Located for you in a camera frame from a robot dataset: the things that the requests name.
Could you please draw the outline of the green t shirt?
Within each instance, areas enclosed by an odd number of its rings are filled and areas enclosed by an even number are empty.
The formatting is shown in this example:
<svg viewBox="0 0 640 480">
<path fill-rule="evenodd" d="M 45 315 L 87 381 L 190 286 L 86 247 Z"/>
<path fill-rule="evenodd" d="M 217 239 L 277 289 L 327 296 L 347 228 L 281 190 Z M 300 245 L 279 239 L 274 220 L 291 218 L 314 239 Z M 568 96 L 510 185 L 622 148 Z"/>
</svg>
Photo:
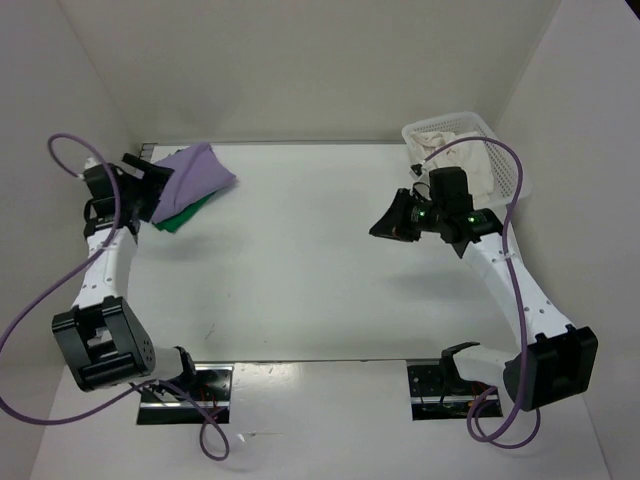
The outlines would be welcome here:
<svg viewBox="0 0 640 480">
<path fill-rule="evenodd" d="M 211 193 L 202 197 L 198 201 L 188 205 L 176 215 L 169 217 L 161 222 L 152 222 L 152 225 L 158 231 L 164 231 L 171 234 L 175 234 L 182 226 L 184 226 L 189 220 L 191 220 L 212 198 L 215 194 Z"/>
</svg>

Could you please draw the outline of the lavender t shirt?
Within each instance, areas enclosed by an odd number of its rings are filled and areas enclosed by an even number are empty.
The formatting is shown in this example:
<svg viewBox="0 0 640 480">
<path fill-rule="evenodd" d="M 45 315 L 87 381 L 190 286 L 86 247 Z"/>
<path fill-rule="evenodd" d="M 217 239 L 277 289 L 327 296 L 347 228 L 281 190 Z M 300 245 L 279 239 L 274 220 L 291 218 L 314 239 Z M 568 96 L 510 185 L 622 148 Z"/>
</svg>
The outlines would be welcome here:
<svg viewBox="0 0 640 480">
<path fill-rule="evenodd" d="M 232 185 L 236 175 L 218 159 L 209 143 L 179 150 L 154 163 L 172 171 L 155 208 L 151 222 L 161 223 L 187 207 Z"/>
</svg>

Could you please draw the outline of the cream t shirt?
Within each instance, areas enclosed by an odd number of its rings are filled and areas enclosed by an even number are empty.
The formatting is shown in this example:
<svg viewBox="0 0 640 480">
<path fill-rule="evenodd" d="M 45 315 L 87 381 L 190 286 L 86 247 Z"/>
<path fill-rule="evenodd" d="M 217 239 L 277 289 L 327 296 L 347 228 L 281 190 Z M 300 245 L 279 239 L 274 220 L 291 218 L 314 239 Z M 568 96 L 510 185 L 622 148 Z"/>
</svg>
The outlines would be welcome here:
<svg viewBox="0 0 640 480">
<path fill-rule="evenodd" d="M 456 135 L 453 132 L 412 132 L 408 146 L 417 155 L 416 165 L 420 167 L 420 182 L 429 184 L 429 172 L 437 168 L 460 167 L 467 174 L 469 192 L 474 204 L 484 206 L 489 203 L 495 189 L 494 176 L 487 149 L 481 141 L 462 142 L 440 153 L 429 162 L 424 159 L 435 150 L 454 140 L 479 136 L 477 131 Z"/>
</svg>

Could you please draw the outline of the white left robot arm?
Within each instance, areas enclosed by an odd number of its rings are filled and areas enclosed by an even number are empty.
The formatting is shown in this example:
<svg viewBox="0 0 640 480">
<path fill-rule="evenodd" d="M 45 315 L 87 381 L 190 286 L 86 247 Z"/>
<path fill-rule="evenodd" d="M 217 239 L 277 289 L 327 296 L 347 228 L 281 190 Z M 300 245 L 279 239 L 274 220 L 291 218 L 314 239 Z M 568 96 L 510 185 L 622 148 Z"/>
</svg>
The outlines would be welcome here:
<svg viewBox="0 0 640 480">
<path fill-rule="evenodd" d="M 189 399 L 200 385 L 190 354 L 179 346 L 154 346 L 127 302 L 140 226 L 150 220 L 170 170 L 132 154 L 123 161 L 138 172 L 113 164 L 84 171 L 91 198 L 84 207 L 83 234 L 95 260 L 70 310 L 54 316 L 52 332 L 85 392 L 155 378 L 164 380 L 175 398 Z"/>
</svg>

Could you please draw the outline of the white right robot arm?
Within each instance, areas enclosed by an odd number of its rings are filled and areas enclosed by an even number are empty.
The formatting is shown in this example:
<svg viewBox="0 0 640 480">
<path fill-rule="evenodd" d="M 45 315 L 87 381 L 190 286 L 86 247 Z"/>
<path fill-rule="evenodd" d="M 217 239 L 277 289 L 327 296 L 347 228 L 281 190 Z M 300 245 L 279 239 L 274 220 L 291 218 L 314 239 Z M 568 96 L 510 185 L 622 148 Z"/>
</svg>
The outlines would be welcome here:
<svg viewBox="0 0 640 480">
<path fill-rule="evenodd" d="M 584 393 L 589 386 L 598 340 L 560 312 L 511 250 L 499 218 L 465 200 L 459 211 L 397 190 L 370 235 L 405 243 L 422 233 L 440 236 L 483 281 L 508 320 L 520 351 L 492 350 L 477 341 L 442 351 L 439 382 L 460 393 L 472 382 L 503 388 L 519 409 L 529 412 Z"/>
</svg>

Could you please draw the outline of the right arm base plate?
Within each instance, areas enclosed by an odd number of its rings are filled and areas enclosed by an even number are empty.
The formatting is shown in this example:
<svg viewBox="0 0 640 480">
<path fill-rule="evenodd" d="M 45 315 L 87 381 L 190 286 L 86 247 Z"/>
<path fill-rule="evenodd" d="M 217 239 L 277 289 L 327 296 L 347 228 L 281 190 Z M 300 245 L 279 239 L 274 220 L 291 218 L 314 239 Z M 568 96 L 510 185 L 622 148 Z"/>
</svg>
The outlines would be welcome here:
<svg viewBox="0 0 640 480">
<path fill-rule="evenodd" d="M 452 390 L 433 359 L 408 361 L 406 370 L 414 421 L 464 420 L 473 401 L 489 389 L 483 383 L 464 381 Z"/>
</svg>

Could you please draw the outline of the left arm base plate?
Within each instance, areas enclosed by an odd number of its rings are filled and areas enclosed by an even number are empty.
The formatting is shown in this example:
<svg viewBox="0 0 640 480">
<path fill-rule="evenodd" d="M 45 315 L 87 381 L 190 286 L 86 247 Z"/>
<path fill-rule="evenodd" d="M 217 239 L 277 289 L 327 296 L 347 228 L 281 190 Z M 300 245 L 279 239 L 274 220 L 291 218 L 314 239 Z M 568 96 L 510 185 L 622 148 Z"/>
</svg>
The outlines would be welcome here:
<svg viewBox="0 0 640 480">
<path fill-rule="evenodd" d="M 218 424 L 228 424 L 234 367 L 232 364 L 196 363 L 196 379 L 181 386 L 201 408 L 211 413 Z M 181 394 L 166 387 L 145 389 L 140 395 L 138 426 L 197 425 L 204 417 Z"/>
</svg>

